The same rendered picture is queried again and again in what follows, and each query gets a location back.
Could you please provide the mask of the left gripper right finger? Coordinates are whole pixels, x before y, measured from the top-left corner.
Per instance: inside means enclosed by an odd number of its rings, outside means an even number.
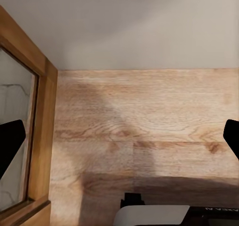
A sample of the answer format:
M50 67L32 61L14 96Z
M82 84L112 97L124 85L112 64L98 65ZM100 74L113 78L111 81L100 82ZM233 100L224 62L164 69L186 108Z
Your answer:
M228 119L223 137L239 160L239 121Z

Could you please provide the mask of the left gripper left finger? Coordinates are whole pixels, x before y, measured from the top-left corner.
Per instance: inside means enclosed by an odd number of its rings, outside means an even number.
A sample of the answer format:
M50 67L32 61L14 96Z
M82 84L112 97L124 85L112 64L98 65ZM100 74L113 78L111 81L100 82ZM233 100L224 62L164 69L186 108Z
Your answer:
M0 125L0 179L26 138L22 120Z

